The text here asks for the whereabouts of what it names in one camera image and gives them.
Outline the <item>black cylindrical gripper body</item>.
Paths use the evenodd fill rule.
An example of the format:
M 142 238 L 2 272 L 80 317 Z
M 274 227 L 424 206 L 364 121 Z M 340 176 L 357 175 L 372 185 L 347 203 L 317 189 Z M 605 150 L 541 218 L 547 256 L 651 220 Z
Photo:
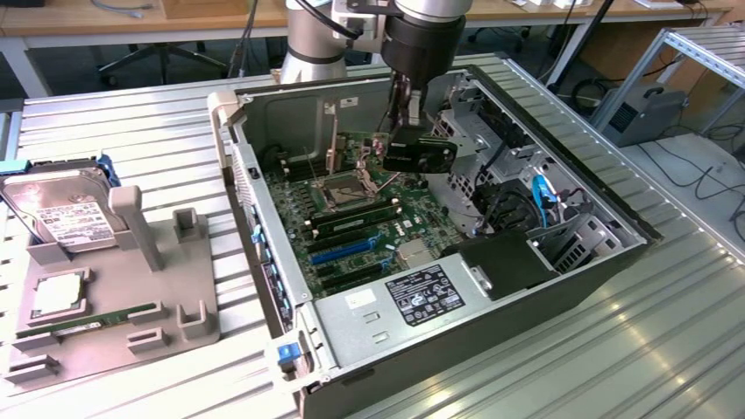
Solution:
M 465 16 L 444 23 L 387 17 L 383 61 L 411 84 L 427 84 L 451 68 L 465 22 Z

